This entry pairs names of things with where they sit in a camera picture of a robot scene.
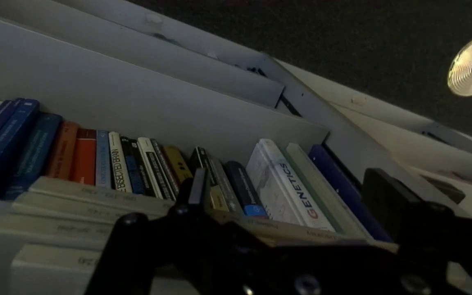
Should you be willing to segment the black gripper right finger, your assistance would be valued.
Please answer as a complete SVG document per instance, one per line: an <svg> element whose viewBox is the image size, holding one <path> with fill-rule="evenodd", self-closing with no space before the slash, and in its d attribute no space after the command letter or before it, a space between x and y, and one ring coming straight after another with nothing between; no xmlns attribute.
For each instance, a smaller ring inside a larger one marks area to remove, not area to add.
<svg viewBox="0 0 472 295"><path fill-rule="evenodd" d="M458 263L472 278L472 219L420 199L383 169L366 171L361 196L407 260L443 279L448 278L448 264Z"/></svg>

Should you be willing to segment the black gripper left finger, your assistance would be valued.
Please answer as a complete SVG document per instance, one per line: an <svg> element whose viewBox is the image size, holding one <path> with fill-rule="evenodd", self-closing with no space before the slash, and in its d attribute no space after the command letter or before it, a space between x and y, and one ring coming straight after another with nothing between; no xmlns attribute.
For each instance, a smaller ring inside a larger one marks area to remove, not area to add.
<svg viewBox="0 0 472 295"><path fill-rule="evenodd" d="M109 237L86 295L151 295L156 271L176 268L201 295L215 295L214 255L220 225L204 212L209 176L187 179L178 202L161 219L122 215Z"/></svg>

